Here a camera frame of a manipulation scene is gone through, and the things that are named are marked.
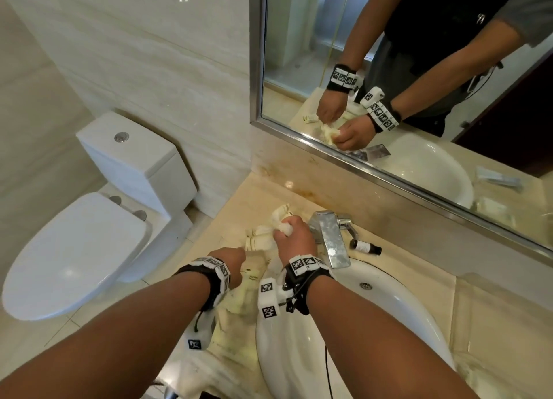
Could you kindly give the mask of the small dark bottle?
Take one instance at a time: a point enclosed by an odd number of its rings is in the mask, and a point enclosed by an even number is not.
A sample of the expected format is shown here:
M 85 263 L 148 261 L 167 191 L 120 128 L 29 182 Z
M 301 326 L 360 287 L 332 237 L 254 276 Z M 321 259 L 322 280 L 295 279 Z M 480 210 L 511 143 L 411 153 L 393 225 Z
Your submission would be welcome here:
M 381 247 L 358 239 L 351 239 L 349 242 L 349 248 L 367 255 L 380 256 L 382 254 Z

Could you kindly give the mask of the clear plastic packet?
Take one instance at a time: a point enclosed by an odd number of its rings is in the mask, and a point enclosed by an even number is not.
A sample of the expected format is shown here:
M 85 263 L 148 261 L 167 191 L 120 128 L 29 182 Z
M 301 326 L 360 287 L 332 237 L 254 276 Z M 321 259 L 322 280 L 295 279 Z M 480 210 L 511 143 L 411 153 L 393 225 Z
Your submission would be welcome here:
M 470 273 L 456 278 L 449 338 L 480 399 L 553 399 L 553 312 Z

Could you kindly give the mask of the chrome faucet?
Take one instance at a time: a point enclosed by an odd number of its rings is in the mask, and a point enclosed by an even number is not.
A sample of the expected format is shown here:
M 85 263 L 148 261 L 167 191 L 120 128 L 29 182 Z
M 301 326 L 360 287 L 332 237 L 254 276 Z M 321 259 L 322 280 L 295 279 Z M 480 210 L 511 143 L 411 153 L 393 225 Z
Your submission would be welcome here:
M 341 233 L 342 230 L 347 230 L 354 240 L 358 239 L 349 214 L 336 214 L 330 210 L 316 211 L 311 215 L 308 226 L 320 257 L 329 268 L 338 270 L 351 266 L 348 248 Z

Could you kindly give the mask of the person's right hand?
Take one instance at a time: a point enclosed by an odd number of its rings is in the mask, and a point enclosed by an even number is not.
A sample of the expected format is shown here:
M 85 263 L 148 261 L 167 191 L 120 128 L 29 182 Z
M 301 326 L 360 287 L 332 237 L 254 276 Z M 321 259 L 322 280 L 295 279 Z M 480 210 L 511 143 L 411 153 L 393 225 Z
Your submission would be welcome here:
M 311 231 L 309 242 L 276 242 L 276 245 L 278 249 L 278 256 L 283 267 L 289 263 L 290 259 L 298 255 L 317 256 L 317 247 Z

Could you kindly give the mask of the cream cloth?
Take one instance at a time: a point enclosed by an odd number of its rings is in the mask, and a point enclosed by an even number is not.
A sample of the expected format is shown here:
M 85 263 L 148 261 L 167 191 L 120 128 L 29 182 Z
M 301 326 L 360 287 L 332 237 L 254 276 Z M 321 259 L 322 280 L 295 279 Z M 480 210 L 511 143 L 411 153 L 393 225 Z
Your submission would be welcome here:
M 260 374 L 255 334 L 258 315 L 259 283 L 272 260 L 281 268 L 273 230 L 289 235 L 291 227 L 282 220 L 294 213 L 289 203 L 276 208 L 267 221 L 258 226 L 225 229 L 221 247 L 242 247 L 242 284 L 230 291 L 214 311 L 211 343 L 204 351 L 189 349 L 182 337 L 164 374 L 166 384 L 182 399 L 200 399 L 213 393 L 224 399 L 268 399 L 269 393 Z

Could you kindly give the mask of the white toilet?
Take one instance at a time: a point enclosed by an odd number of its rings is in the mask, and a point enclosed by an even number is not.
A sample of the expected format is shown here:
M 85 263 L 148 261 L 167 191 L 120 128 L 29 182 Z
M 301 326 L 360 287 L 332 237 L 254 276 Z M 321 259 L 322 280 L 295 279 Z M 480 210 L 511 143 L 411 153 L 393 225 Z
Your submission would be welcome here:
M 118 132 L 129 133 L 128 141 L 116 143 Z M 96 192 L 151 225 L 146 246 L 115 283 L 138 281 L 183 244 L 192 226 L 185 209 L 196 185 L 173 143 L 119 114 L 98 117 L 76 137 L 107 180 Z

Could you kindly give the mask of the person's right forearm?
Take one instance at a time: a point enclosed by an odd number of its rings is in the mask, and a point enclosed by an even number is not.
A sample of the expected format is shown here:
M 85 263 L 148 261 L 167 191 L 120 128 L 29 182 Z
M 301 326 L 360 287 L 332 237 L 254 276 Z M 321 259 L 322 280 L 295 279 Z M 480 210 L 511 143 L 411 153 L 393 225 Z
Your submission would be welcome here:
M 307 304 L 354 399 L 479 399 L 405 325 L 336 280 L 317 277 Z

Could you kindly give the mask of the person's left hand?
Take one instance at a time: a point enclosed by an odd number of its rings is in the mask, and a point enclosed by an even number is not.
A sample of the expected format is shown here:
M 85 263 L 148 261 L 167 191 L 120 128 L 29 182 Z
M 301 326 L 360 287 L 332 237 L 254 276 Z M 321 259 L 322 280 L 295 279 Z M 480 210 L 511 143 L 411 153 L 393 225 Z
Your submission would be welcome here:
M 233 290 L 239 287 L 243 279 L 242 273 L 241 273 L 242 266 L 241 268 L 234 266 L 233 250 L 234 248 L 231 248 L 231 247 L 223 247 L 223 248 L 211 251 L 209 253 L 209 256 L 223 261 L 227 265 L 228 269 L 230 270 L 229 290 Z

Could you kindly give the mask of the person's left forearm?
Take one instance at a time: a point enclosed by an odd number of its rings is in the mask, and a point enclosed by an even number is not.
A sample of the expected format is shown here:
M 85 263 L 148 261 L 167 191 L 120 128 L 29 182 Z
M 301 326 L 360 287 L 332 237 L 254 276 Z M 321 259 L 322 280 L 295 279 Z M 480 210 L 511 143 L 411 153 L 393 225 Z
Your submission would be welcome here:
M 0 381 L 0 399 L 140 399 L 209 294 L 184 272 L 125 297 Z

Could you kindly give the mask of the white toilet lid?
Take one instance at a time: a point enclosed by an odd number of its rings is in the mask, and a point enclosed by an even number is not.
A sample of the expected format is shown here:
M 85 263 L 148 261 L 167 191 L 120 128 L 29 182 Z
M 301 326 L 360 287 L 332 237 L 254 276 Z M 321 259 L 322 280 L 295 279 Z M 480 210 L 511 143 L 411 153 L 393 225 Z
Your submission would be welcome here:
M 115 283 L 150 236 L 148 222 L 101 193 L 88 193 L 19 253 L 3 284 L 3 307 L 24 321 L 78 309 Z

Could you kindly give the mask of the black marker wristband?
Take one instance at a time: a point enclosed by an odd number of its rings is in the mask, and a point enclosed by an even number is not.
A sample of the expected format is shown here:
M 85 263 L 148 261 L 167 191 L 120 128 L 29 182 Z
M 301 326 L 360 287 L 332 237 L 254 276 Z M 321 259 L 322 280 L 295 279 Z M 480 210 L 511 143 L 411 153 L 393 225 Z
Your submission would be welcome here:
M 184 272 L 196 272 L 207 277 L 210 294 L 200 312 L 210 312 L 216 308 L 230 291 L 231 273 L 225 262 L 213 256 L 199 257 L 178 269 L 174 275 Z
M 307 297 L 308 290 L 319 276 L 334 279 L 328 266 L 319 258 L 310 255 L 297 255 L 285 266 L 284 291 L 292 291 L 292 296 L 285 301 L 288 313 L 299 311 L 304 316 L 310 314 Z

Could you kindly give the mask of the metal-framed wall mirror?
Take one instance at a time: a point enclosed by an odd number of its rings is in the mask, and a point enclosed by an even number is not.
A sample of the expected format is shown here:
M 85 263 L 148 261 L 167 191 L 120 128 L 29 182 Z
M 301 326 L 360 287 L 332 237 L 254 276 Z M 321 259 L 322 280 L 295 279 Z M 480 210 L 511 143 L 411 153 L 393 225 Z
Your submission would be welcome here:
M 553 38 L 553 0 L 251 0 L 259 80 L 294 70 L 325 26 L 322 78 L 292 119 L 257 123 L 378 169 L 403 190 L 553 260 L 553 72 L 505 76 Z

